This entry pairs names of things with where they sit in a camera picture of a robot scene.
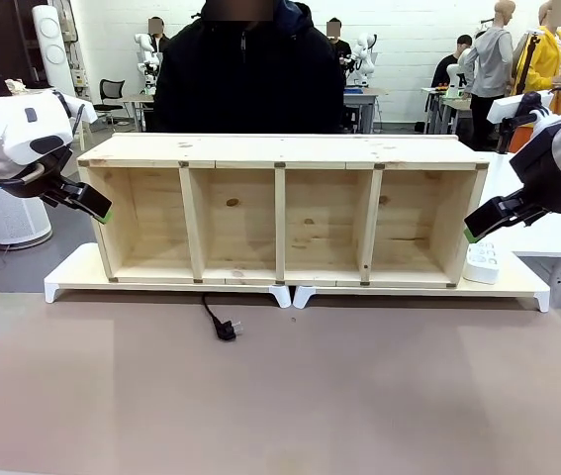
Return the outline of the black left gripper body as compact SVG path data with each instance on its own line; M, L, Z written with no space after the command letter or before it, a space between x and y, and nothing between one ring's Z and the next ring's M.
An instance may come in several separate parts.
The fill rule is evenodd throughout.
M76 198L81 185L62 175L62 170L72 157L69 146L63 146L28 165L22 173L24 185L22 198L41 198L53 207L64 205L79 208Z

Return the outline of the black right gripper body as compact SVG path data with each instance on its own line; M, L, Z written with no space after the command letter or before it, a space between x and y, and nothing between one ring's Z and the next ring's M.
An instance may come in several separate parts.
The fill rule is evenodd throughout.
M561 214L561 170L552 145L559 129L545 129L512 158L511 166L522 188L501 199L501 223L533 223L545 213Z

